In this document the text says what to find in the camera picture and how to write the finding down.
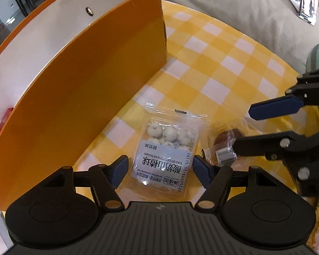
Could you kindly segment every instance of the cardboard box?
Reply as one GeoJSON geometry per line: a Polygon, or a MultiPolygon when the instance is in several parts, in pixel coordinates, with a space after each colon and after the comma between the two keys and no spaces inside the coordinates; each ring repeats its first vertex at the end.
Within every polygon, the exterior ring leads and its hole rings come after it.
{"type": "Polygon", "coordinates": [[[12,32],[0,47],[0,116],[14,107],[0,210],[76,162],[165,64],[164,30],[161,0],[46,0],[12,32]]]}

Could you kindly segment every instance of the phone screen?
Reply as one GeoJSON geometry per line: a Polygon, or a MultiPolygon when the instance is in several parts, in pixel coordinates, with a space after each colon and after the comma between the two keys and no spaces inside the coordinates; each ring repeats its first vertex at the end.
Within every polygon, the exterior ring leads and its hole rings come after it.
{"type": "Polygon", "coordinates": [[[311,25],[315,25],[319,9],[319,0],[301,0],[299,17],[311,25]]]}

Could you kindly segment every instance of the red wrapper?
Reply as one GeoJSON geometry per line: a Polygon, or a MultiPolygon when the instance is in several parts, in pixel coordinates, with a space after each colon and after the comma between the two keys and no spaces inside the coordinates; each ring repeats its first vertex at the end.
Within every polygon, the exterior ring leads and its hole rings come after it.
{"type": "Polygon", "coordinates": [[[13,111],[13,107],[7,109],[5,114],[3,115],[3,117],[0,121],[0,132],[1,132],[2,128],[4,127],[4,124],[6,123],[9,115],[12,113],[12,111],[13,111]]]}

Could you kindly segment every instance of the yellow checkered tablecloth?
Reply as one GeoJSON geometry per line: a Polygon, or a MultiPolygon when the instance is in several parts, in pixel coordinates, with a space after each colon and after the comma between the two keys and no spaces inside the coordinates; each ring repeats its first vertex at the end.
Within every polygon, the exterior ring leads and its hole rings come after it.
{"type": "MultiPolygon", "coordinates": [[[[253,121],[248,115],[252,103],[284,95],[296,83],[297,73],[264,46],[234,28],[203,13],[163,1],[167,30],[168,61],[147,84],[118,112],[97,136],[75,170],[105,163],[120,155],[135,155],[144,116],[143,105],[180,109],[207,114],[209,119],[227,122],[245,117],[264,133],[293,130],[311,135],[319,131],[319,112],[305,107],[297,114],[265,121],[253,121]]],[[[293,188],[293,182],[281,162],[257,157],[254,164],[263,167],[293,188]]],[[[186,200],[195,202],[204,189],[191,175],[186,200]]],[[[89,196],[89,190],[79,192],[89,196]]],[[[123,185],[118,193],[125,204],[140,200],[123,185]]]]}

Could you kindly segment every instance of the transparent wrapper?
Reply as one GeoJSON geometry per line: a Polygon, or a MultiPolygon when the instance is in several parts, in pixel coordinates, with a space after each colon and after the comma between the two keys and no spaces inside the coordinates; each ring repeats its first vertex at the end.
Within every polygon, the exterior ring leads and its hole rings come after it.
{"type": "Polygon", "coordinates": [[[202,140],[205,159],[212,165],[227,165],[234,170],[247,170],[253,159],[239,157],[233,150],[236,138],[257,135],[259,132],[244,120],[213,123],[202,140]]]}
{"type": "Polygon", "coordinates": [[[145,105],[127,187],[149,201],[181,201],[206,116],[145,105]]]}

